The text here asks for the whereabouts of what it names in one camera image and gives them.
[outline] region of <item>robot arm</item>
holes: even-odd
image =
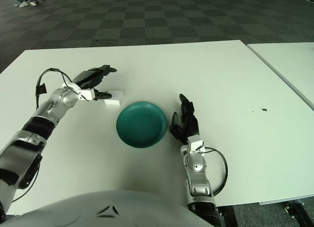
[[[207,164],[203,140],[199,135],[198,122],[194,116],[193,103],[180,94],[183,128],[178,124],[178,114],[174,112],[170,133],[179,139],[183,146],[181,155],[185,168],[185,189],[187,206],[190,211],[213,226],[220,226],[219,213],[213,192],[206,177]]]
[[[0,152],[0,223],[4,221],[16,190],[27,188],[35,176],[42,160],[41,152],[59,121],[78,100],[110,98],[110,94],[98,92],[94,87],[104,76],[115,71],[109,65],[104,65],[83,71],[73,82],[64,81],[62,88],[55,90],[49,100],[38,107]]]

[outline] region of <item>cable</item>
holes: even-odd
[[[37,93],[37,89],[40,87],[40,82],[41,82],[42,77],[43,77],[47,72],[50,72],[50,71],[59,72],[59,73],[62,75],[63,81],[64,81],[65,85],[67,86],[67,88],[69,88],[69,90],[71,90],[71,91],[74,92],[75,94],[79,95],[77,92],[75,92],[73,89],[71,89],[71,88],[68,86],[68,84],[66,83],[64,76],[72,83],[71,78],[70,78],[67,74],[65,74],[63,71],[61,71],[61,70],[59,70],[59,69],[57,69],[57,68],[49,68],[49,69],[45,70],[45,71],[39,76],[39,78],[38,78],[38,80],[37,80],[37,84],[36,84],[36,94],[35,94],[35,96],[36,96],[36,109],[38,109],[38,107],[39,107],[39,95],[40,95],[40,93]]]
[[[30,189],[33,187],[33,185],[34,185],[34,183],[36,182],[36,179],[37,179],[37,177],[38,177],[39,168],[40,168],[40,165],[38,166],[38,170],[37,170],[37,172],[36,172],[35,179],[34,179],[33,183],[31,184],[31,186],[29,187],[29,189],[28,189],[24,194],[22,194],[20,197],[18,197],[17,199],[13,200],[12,203],[14,203],[14,202],[17,201],[17,200],[20,200],[22,197],[24,197],[24,196],[30,191]]]
[[[205,147],[206,149],[211,149],[210,151],[206,151],[206,152],[198,152],[198,153],[210,153],[210,152],[217,152],[220,157],[222,158],[224,164],[225,164],[225,177],[222,181],[222,184],[220,185],[220,187],[218,189],[216,189],[214,192],[213,192],[213,195],[216,196],[218,193],[221,192],[221,190],[223,190],[223,188],[225,187],[226,183],[227,183],[227,178],[228,178],[228,163],[227,163],[227,160],[225,158],[225,156],[220,152],[218,151],[217,149],[215,148],[212,148],[212,147]]]

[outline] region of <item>floor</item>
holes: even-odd
[[[305,0],[45,0],[25,8],[14,3],[0,0],[0,72],[27,49],[314,42],[314,3]],[[314,220],[314,198],[304,202]],[[281,204],[234,208],[239,226],[298,226]]]

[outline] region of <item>white table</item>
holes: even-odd
[[[314,43],[248,47],[314,110]]]
[[[124,144],[115,129],[119,112],[136,101],[159,105],[170,121],[173,111],[180,111],[179,93],[193,101],[205,144],[228,160],[229,179],[216,196],[218,206],[314,194],[314,113],[240,41],[25,51],[0,75],[5,92],[0,147],[34,112],[42,71],[60,68],[73,78],[103,64],[118,72],[98,89],[124,90],[121,107],[79,101],[68,111],[48,140],[35,185],[9,213],[113,189],[151,192],[184,204],[181,144],[167,132],[158,144],[137,149]],[[62,78],[50,73],[43,82],[51,93]],[[206,158],[215,189],[223,163],[216,154]]]

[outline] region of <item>teal plate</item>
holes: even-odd
[[[167,118],[155,104],[137,102],[123,109],[116,128],[120,139],[127,145],[146,148],[162,139],[167,130]]]

